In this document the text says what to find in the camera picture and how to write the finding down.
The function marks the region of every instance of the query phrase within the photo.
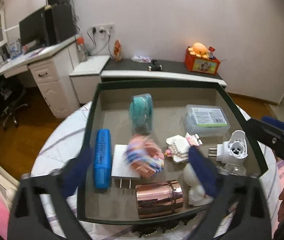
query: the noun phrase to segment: rose gold cylinder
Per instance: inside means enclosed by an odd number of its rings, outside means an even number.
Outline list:
[[[177,180],[136,185],[139,218],[170,215],[183,208],[182,188]]]

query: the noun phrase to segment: drawer handle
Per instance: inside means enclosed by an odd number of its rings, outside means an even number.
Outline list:
[[[41,75],[41,74],[38,74],[38,77],[44,77],[46,76],[48,73],[46,72],[45,74]]]

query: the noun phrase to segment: white power adapter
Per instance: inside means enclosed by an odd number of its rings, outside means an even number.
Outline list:
[[[247,157],[247,146],[245,141],[245,132],[236,130],[232,133],[228,141],[218,144],[217,148],[209,148],[210,151],[216,151],[216,160],[222,163],[243,164]]]

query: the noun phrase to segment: clear bottle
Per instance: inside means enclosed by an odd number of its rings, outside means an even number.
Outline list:
[[[84,45],[84,38],[83,37],[78,37],[76,39],[76,44],[78,48],[78,57],[80,62],[84,62],[88,60],[88,55],[87,51]]]

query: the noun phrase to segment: white tablecloth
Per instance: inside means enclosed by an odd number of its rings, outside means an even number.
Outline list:
[[[36,158],[31,171],[31,176],[47,175],[53,169],[63,167],[69,159],[78,155],[82,146],[90,107],[91,102],[75,111],[55,129]],[[240,111],[246,120],[250,119],[247,113],[242,109],[240,109]],[[276,228],[274,228],[273,225],[276,225],[277,221],[277,211],[279,208],[278,196],[280,193],[278,170],[272,150],[261,143],[260,147],[269,168],[269,170],[261,176],[260,181],[269,205],[269,214],[272,220],[273,231],[275,231]],[[41,195],[41,200],[53,231],[56,234],[65,237],[56,218],[49,195]],[[74,213],[76,213],[76,200],[77,192],[67,199],[67,202]],[[182,225],[173,231],[167,231],[165,234],[157,233],[152,237],[147,237],[147,239],[187,239],[189,233],[197,226],[198,222],[199,220],[191,221],[186,226]],[[101,225],[82,221],[80,221],[80,223],[94,240],[138,239],[138,234],[131,233],[131,227],[128,226]]]

